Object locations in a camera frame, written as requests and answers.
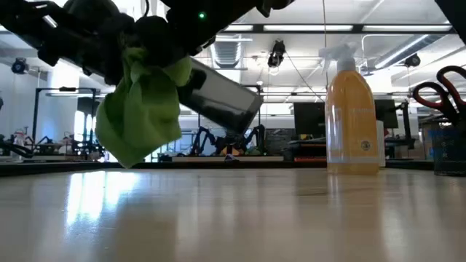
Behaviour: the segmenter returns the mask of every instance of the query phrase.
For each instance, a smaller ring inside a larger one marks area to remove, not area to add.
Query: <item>security camera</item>
[[[25,58],[16,58],[16,61],[12,65],[12,72],[14,74],[26,74],[29,71],[29,65],[26,63]]]

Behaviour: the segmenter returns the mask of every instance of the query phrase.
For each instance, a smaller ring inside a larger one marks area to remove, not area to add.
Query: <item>white trigger sprayer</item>
[[[319,57],[324,59],[323,73],[327,72],[331,61],[337,61],[337,70],[356,70],[355,53],[358,50],[356,43],[343,44],[337,47],[322,48]]]

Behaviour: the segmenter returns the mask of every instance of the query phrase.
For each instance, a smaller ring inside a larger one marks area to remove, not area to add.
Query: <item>table surface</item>
[[[105,170],[1,178],[0,261],[465,261],[466,178]]]

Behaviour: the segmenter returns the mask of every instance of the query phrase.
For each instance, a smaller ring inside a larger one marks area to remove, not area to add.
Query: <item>blue bin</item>
[[[434,173],[436,175],[466,176],[466,138],[457,128],[439,123],[429,131],[433,140]]]

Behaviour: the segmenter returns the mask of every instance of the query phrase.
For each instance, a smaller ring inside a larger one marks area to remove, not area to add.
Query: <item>orange spray bottle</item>
[[[379,171],[374,98],[356,71],[356,47],[320,50],[325,67],[337,61],[338,73],[327,90],[325,128],[327,170],[331,174],[376,175]]]

